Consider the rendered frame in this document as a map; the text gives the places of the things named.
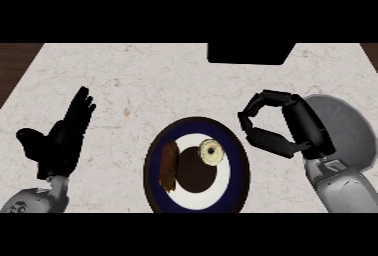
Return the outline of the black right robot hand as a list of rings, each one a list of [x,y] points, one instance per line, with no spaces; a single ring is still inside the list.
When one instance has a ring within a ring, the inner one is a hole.
[[[294,141],[253,125],[250,120],[265,107],[281,107],[284,119]],[[265,90],[258,93],[246,109],[238,113],[241,128],[250,144],[262,150],[293,158],[297,152],[308,160],[324,158],[336,153],[331,136],[315,110],[299,94]]]

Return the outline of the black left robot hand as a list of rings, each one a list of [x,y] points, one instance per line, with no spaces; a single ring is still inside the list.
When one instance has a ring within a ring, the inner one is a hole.
[[[97,109],[89,88],[82,86],[73,98],[67,114],[48,135],[32,128],[17,132],[26,156],[38,162],[38,178],[46,180],[52,176],[69,177],[76,170],[85,134],[92,114]]]

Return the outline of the brown sweet potato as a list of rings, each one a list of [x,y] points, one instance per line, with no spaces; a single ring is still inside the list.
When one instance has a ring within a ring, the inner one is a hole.
[[[169,141],[163,146],[160,165],[160,186],[167,192],[176,189],[176,176],[179,168],[179,147],[175,141]]]

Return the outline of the blue rimmed white plate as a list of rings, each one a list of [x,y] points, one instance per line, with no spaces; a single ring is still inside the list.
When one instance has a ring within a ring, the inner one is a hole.
[[[200,145],[215,139],[225,150],[218,166],[200,157]],[[163,146],[179,147],[176,189],[160,186]],[[238,213],[250,190],[250,163],[240,139],[229,128],[206,117],[188,117],[172,123],[151,144],[144,166],[144,187],[156,213]]]

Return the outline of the pale yellow round slice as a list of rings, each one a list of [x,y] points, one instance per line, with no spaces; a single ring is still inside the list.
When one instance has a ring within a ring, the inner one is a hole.
[[[209,166],[218,166],[225,157],[225,150],[215,139],[206,139],[200,145],[200,157]]]

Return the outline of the black box appliance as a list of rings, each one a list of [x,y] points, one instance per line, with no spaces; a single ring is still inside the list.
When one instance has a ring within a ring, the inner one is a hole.
[[[294,43],[210,43],[210,63],[283,65],[293,51]]]

